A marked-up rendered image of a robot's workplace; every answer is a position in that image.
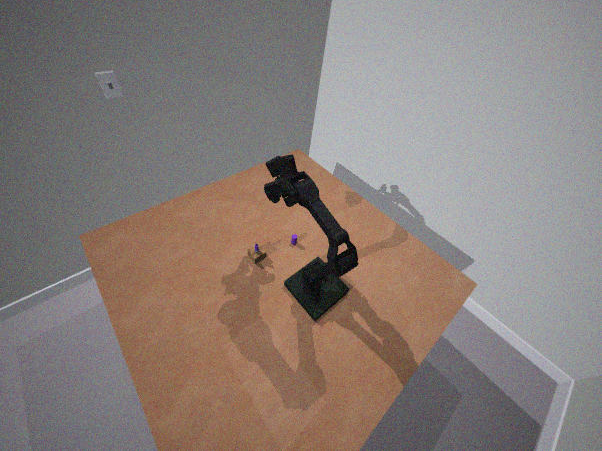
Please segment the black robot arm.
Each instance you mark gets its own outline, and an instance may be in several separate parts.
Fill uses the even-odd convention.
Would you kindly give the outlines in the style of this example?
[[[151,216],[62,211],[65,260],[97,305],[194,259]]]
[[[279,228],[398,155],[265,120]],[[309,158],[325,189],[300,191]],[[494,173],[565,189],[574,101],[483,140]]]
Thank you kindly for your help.
[[[328,262],[320,264],[318,261],[302,269],[302,289],[310,299],[320,294],[322,284],[327,282],[326,275],[341,277],[356,266],[358,256],[356,247],[350,242],[349,235],[339,225],[319,197],[319,190],[315,182],[305,171],[297,172],[293,155],[286,155],[276,159],[281,178],[284,178],[282,189],[291,196],[292,202],[308,209],[323,232],[328,237],[329,249]],[[304,179],[304,180],[302,180]],[[301,180],[301,181],[299,181]],[[280,188],[280,179],[264,185],[264,191],[269,201],[278,203],[283,195]],[[338,254],[338,246],[345,243],[347,250]],[[321,291],[322,290],[322,291]]]

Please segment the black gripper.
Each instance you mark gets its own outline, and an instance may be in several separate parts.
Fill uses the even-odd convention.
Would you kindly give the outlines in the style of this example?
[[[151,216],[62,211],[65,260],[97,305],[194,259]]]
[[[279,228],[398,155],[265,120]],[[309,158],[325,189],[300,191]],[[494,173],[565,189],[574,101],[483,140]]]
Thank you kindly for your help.
[[[277,157],[275,157],[275,158],[273,158],[273,159],[271,159],[271,160],[267,161],[267,162],[266,162],[266,166],[267,166],[267,168],[268,168],[268,170],[269,170],[269,172],[270,172],[270,174],[271,174],[272,178],[273,178],[273,177],[277,177],[277,178],[279,178],[279,179],[280,179],[280,182],[278,182],[278,183],[279,183],[279,185],[280,185],[280,188],[282,189],[282,183],[283,183],[283,181],[284,181],[284,178],[281,178],[281,176],[280,176],[280,172],[279,172],[278,165],[277,165],[277,161],[276,161],[276,159],[277,159],[277,158],[279,158],[279,157],[281,157],[281,156],[277,156]],[[279,176],[280,176],[280,177],[279,177]],[[283,191],[283,189],[282,189],[282,191]],[[283,193],[284,193],[284,194],[283,194],[283,195],[281,194],[281,195],[282,195],[282,197],[283,197],[283,199],[284,199],[284,201],[285,201],[285,203],[286,203],[286,205],[287,205],[288,207],[291,207],[291,206],[293,206],[293,205],[297,204],[297,202],[295,202],[295,203],[293,203],[293,202],[292,202],[291,196],[289,196],[289,195],[288,195],[287,193],[285,193],[284,191],[283,191]],[[286,197],[287,197],[287,198],[286,198]]]

